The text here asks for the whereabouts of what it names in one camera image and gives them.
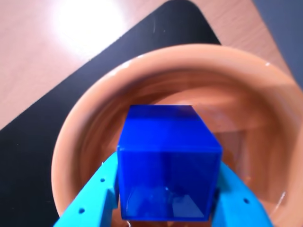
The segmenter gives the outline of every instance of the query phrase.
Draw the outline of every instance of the table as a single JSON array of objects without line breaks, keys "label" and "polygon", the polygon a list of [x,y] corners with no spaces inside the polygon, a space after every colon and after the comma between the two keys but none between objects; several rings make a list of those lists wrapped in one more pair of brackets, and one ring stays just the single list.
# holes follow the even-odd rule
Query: table
[{"label": "table", "polygon": [[[2,0],[0,129],[164,2]],[[251,0],[193,2],[223,45],[291,75]]]}]

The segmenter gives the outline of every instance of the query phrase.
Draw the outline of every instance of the gray surface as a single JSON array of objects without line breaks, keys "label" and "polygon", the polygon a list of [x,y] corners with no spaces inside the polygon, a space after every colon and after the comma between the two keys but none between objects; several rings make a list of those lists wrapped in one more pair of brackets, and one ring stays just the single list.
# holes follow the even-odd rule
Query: gray surface
[{"label": "gray surface", "polygon": [[293,76],[303,88],[303,0],[253,0]]}]

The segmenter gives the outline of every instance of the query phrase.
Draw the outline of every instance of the orange bowl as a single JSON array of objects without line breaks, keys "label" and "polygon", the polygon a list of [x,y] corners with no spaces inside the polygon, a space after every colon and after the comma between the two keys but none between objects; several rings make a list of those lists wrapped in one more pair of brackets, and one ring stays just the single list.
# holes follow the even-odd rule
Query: orange bowl
[{"label": "orange bowl", "polygon": [[[273,224],[301,226],[302,101],[291,77],[228,47],[181,45],[134,58],[97,81],[66,118],[52,162],[57,211],[64,212],[116,150],[130,104],[183,104],[192,105],[215,134],[223,161],[259,198]],[[112,226],[123,225],[116,210]]]}]

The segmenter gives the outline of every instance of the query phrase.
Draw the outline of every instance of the transparent blue cube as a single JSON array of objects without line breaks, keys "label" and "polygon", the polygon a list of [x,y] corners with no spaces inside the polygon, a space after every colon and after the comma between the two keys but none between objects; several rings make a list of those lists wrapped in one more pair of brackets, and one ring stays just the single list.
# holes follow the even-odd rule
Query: transparent blue cube
[{"label": "transparent blue cube", "polygon": [[193,107],[130,106],[117,154],[123,219],[209,219],[222,147]]}]

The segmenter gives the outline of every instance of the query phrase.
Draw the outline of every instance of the mat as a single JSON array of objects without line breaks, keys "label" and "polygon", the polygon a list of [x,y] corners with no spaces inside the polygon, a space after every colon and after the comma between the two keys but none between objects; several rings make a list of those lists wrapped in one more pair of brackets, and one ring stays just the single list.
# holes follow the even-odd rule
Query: mat
[{"label": "mat", "polygon": [[99,78],[140,54],[178,44],[219,44],[189,1],[163,4],[0,131],[0,226],[51,226],[53,148],[69,111]]}]

